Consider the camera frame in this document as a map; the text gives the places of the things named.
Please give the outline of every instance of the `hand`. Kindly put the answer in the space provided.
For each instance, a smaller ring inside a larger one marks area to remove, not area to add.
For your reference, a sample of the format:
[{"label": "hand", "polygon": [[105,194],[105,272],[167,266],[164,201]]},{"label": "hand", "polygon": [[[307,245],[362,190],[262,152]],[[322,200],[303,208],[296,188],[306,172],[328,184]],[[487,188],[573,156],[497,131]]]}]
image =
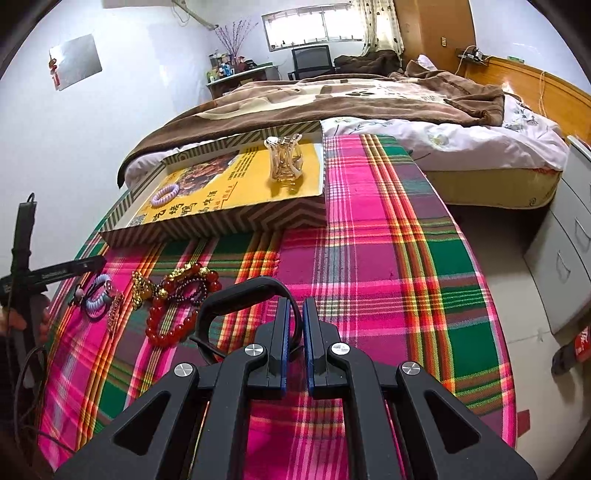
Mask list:
[{"label": "hand", "polygon": [[[45,297],[45,299],[47,300],[47,305],[49,305],[50,300],[47,297]],[[49,312],[47,311],[47,308],[45,308],[43,309],[42,323],[41,325],[39,325],[38,341],[40,343],[45,343],[47,341],[49,332],[48,324]],[[27,323],[25,322],[25,319],[22,318],[21,314],[18,313],[15,309],[10,309],[10,313],[8,313],[7,309],[2,309],[2,311],[0,312],[0,336],[6,335],[8,325],[10,325],[10,328],[14,328],[15,330],[20,331],[23,331],[27,328]]]}]

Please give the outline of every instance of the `cardboard box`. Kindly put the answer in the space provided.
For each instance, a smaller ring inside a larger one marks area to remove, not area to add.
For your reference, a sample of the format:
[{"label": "cardboard box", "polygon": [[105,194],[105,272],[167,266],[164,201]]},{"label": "cardboard box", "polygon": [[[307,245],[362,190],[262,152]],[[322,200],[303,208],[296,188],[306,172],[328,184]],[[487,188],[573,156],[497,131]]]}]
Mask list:
[{"label": "cardboard box", "polygon": [[[270,156],[263,141],[295,133],[303,136],[304,175],[297,187],[288,189],[270,181]],[[99,233],[110,247],[130,247],[323,226],[325,176],[320,122],[222,138],[165,158],[123,196]],[[150,199],[167,182],[182,185],[181,192],[167,205],[152,207]]]}]

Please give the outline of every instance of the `black fabric pile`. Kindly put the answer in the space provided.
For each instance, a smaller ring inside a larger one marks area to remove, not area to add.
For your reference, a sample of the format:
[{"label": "black fabric pile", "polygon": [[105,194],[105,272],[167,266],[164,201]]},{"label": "black fabric pile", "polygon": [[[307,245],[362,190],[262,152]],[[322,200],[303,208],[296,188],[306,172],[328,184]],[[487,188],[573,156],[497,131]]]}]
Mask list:
[{"label": "black fabric pile", "polygon": [[341,55],[335,58],[338,73],[371,73],[387,77],[401,68],[394,50],[371,51],[360,57]]}]

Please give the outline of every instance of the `triangular cutout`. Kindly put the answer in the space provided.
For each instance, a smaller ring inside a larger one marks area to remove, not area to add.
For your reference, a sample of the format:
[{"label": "triangular cutout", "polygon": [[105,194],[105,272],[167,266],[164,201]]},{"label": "triangular cutout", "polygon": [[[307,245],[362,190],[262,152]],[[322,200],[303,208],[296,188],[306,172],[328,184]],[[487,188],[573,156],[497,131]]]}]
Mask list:
[{"label": "triangular cutout", "polygon": [[113,441],[136,455],[148,453],[150,443],[160,424],[166,405],[170,400],[169,392],[162,392],[155,397],[146,407],[139,411],[120,431]]},{"label": "triangular cutout", "polygon": [[457,453],[478,443],[480,440],[478,432],[462,420],[439,395],[431,390],[426,391],[425,400],[448,453]]}]

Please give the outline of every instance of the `black mesh chair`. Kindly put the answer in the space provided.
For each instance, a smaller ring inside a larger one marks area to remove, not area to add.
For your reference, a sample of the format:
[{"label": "black mesh chair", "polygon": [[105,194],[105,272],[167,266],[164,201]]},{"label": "black mesh chair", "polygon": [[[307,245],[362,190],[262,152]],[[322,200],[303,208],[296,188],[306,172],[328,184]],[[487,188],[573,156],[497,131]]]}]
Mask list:
[{"label": "black mesh chair", "polygon": [[328,45],[314,45],[312,47],[294,48],[294,71],[289,72],[290,80],[301,80],[319,75],[336,73],[330,58]]}]

